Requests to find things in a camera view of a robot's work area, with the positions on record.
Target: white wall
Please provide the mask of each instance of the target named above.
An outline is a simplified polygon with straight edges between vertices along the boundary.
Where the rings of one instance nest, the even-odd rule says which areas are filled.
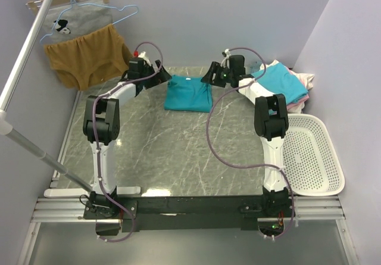
[[[265,59],[277,58],[292,67],[327,1],[111,0],[111,4],[140,7],[139,14],[117,28],[130,48],[144,40],[158,44],[167,66],[206,66],[219,60],[226,48],[250,46]]]
[[[0,90],[2,90],[33,15],[29,0],[0,0]],[[15,129],[45,151],[58,156],[75,92],[64,89],[50,71],[36,43],[8,109]],[[0,136],[0,256],[15,264],[22,248],[36,199],[49,186],[52,169]]]
[[[330,132],[361,264],[381,260],[381,0],[330,0],[295,65],[315,73],[308,112]]]

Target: white laundry basket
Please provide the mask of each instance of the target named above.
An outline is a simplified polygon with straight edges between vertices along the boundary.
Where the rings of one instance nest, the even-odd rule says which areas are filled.
[[[344,175],[324,123],[308,114],[289,114],[283,150],[285,172],[299,195],[337,195]]]

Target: marble table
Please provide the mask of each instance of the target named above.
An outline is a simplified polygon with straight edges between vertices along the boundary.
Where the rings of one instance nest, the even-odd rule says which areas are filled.
[[[169,67],[168,72],[203,76],[207,67]],[[77,105],[68,137],[64,165],[85,181],[93,182],[90,144],[82,133],[86,98],[114,85],[110,80],[84,92]],[[213,100],[226,89],[212,87]],[[211,153],[205,137],[207,113],[164,110],[167,84],[140,93],[120,108],[120,134],[115,145],[118,186],[140,186],[143,195],[261,194],[263,168],[238,170],[225,166]],[[254,106],[241,94],[226,96],[210,124],[211,140],[231,163],[263,162],[263,149],[254,131]],[[61,176],[58,188],[77,188]]]

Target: blue wire hanger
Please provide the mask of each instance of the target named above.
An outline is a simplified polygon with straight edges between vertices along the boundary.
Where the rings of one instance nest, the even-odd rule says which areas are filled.
[[[124,6],[122,9],[119,9],[119,8],[117,8],[117,7],[111,7],[111,6],[99,5],[99,4],[94,4],[94,3],[83,3],[83,4],[78,4],[76,0],[70,0],[70,7],[67,8],[67,9],[65,9],[64,11],[62,11],[62,12],[60,13],[60,15],[58,16],[57,20],[55,20],[55,22],[54,22],[54,25],[53,25],[53,27],[52,27],[52,33],[50,33],[50,34],[46,34],[44,37],[42,37],[41,40],[40,40],[40,44],[42,44],[42,41],[43,41],[46,37],[49,37],[49,36],[53,35],[53,30],[55,29],[55,26],[57,25],[58,21],[60,20],[62,14],[64,14],[66,11],[69,11],[69,10],[73,9],[74,4],[76,4],[77,6],[93,5],[93,6],[102,7],[102,8],[116,9],[116,10],[118,10],[118,11],[123,11],[124,9],[126,9],[126,8],[128,8],[128,7],[135,7],[135,8],[136,8],[136,11],[135,11],[134,13],[129,14],[129,15],[125,16],[124,18],[119,19],[119,20],[113,22],[113,25],[116,24],[116,23],[119,23],[119,22],[121,22],[121,21],[123,21],[123,20],[125,20],[125,19],[127,19],[127,18],[129,18],[129,17],[131,17],[131,16],[133,16],[133,15],[135,15],[135,14],[137,14],[137,13],[139,12],[139,7],[138,7],[137,5],[126,5],[126,6]]]

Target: blue folded cloth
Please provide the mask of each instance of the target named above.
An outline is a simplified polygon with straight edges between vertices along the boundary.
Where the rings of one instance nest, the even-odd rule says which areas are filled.
[[[209,112],[212,108],[212,90],[201,77],[173,75],[168,82],[165,110]]]
[[[252,73],[258,77],[263,70]],[[275,66],[268,67],[263,77],[258,79],[258,83],[273,93],[282,93],[286,98],[286,103],[298,103],[299,99],[308,94],[308,90],[299,81],[299,79],[290,74],[287,67],[278,63]]]

